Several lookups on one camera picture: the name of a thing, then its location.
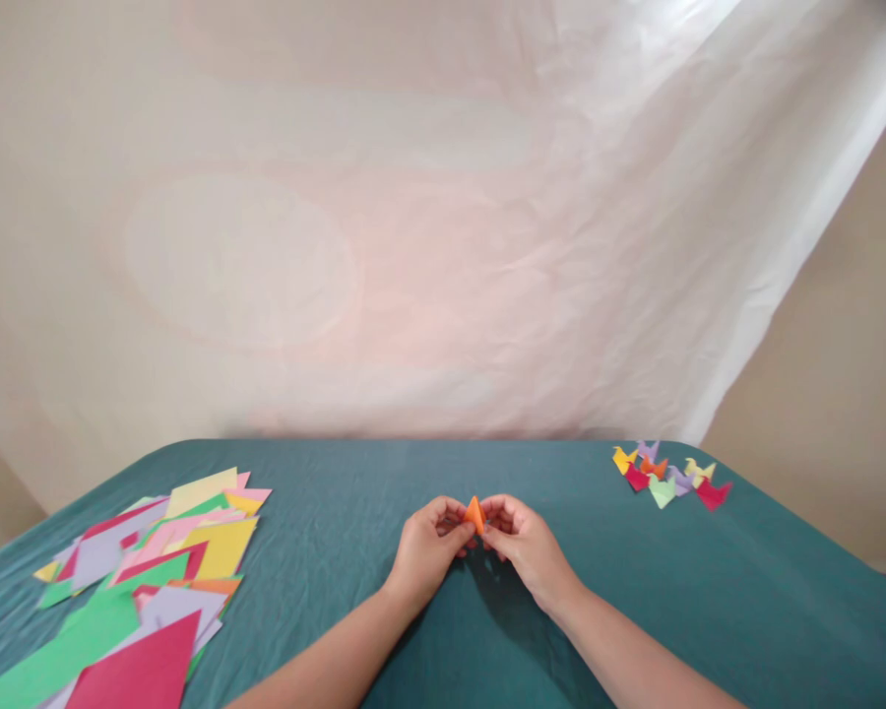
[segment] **stack of paper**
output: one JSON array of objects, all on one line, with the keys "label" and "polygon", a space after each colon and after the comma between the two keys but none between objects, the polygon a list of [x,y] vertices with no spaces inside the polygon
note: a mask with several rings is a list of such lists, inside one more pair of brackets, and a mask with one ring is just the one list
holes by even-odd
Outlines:
[{"label": "stack of paper", "polygon": [[89,527],[34,576],[48,608],[99,581],[59,634],[0,677],[0,708],[180,705],[239,587],[272,492],[232,468]]},{"label": "stack of paper", "polygon": [[[696,491],[699,499],[712,512],[725,503],[731,483],[722,487],[712,485],[715,462],[708,468],[700,468],[695,459],[686,458],[686,469],[681,473],[675,466],[668,465],[667,458],[657,463],[659,452],[659,441],[652,445],[647,445],[646,441],[637,441],[637,449],[629,455],[620,446],[614,446],[613,463],[634,491],[648,489],[660,509],[692,490]],[[641,460],[639,467],[636,466],[638,457]]]}]

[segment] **forearm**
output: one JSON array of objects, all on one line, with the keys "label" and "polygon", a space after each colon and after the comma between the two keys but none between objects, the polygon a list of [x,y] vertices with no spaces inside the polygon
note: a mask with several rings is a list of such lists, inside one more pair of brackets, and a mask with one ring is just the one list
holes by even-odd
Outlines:
[{"label": "forearm", "polygon": [[417,611],[378,591],[227,709],[358,706]]},{"label": "forearm", "polygon": [[549,615],[618,709],[741,709],[737,701],[584,586],[550,609]]}]

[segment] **table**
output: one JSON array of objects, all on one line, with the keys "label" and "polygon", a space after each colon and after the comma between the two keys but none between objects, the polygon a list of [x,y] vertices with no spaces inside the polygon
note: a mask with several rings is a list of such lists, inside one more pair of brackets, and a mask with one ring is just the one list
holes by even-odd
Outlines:
[{"label": "table", "polygon": [[[728,502],[660,510],[610,460],[624,441],[192,440],[141,459],[0,550],[0,675],[90,595],[34,609],[31,574],[147,494],[238,466],[272,487],[225,626],[184,707],[221,707],[377,590],[401,527],[437,494],[510,492],[584,582],[751,707],[886,707],[886,580],[719,463]],[[664,442],[661,457],[713,459]],[[610,706],[511,565],[454,563],[368,707]]]}]

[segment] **wrinkled fabric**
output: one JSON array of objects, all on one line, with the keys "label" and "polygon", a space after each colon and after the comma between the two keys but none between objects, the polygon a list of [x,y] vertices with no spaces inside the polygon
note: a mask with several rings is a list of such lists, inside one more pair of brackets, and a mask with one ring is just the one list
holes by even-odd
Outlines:
[{"label": "wrinkled fabric", "polygon": [[[162,448],[0,550],[0,675],[91,590],[46,611],[30,577],[144,494],[237,465],[273,490],[244,579],[184,694],[219,709],[384,582],[401,529],[438,494],[509,492],[551,527],[585,584],[753,709],[886,709],[886,579],[721,463],[734,483],[661,510],[611,461],[630,441],[187,441]],[[664,442],[670,460],[708,454]],[[612,707],[511,564],[454,562],[365,707]]]},{"label": "wrinkled fabric", "polygon": [[697,442],[886,124],[886,2],[0,2],[0,455]]}]

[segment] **yellow paper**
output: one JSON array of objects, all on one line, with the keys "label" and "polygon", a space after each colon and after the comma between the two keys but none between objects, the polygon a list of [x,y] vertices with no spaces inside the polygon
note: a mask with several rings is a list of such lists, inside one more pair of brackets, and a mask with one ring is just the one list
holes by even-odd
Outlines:
[{"label": "yellow paper", "polygon": [[613,462],[616,463],[617,468],[620,470],[620,475],[626,475],[627,470],[630,468],[630,464],[636,462],[639,449],[635,450],[630,455],[624,453],[620,446],[614,446],[613,450]]},{"label": "yellow paper", "polygon": [[239,495],[230,494],[229,492],[224,492],[223,494],[226,495],[227,502],[236,509],[241,509],[250,517],[259,512],[259,508],[263,506],[263,503],[259,500],[247,499],[245,497],[240,497]]},{"label": "yellow paper", "polygon": [[170,493],[170,501],[167,503],[164,517],[176,517],[183,514],[231,487],[236,487],[235,468],[175,487]]},{"label": "yellow paper", "polygon": [[227,524],[213,525],[211,527],[198,527],[184,540],[181,548],[189,548],[200,542],[208,542],[204,560],[197,572],[198,579],[227,578],[236,573],[239,560],[246,551],[249,538],[253,536],[259,517],[250,517],[229,522]]},{"label": "yellow paper", "polygon": [[51,583],[52,580],[56,577],[56,572],[59,570],[59,562],[58,561],[50,561],[41,569],[39,569],[33,576],[35,576],[40,581],[44,581],[46,583]]},{"label": "yellow paper", "polygon": [[712,473],[716,471],[716,464],[713,463],[708,468],[700,468],[696,465],[696,461],[694,458],[686,458],[686,470],[684,471],[686,476],[695,476],[692,479],[692,486],[696,489],[699,489],[699,485],[702,484],[702,481],[706,478],[709,480],[712,479]]}]

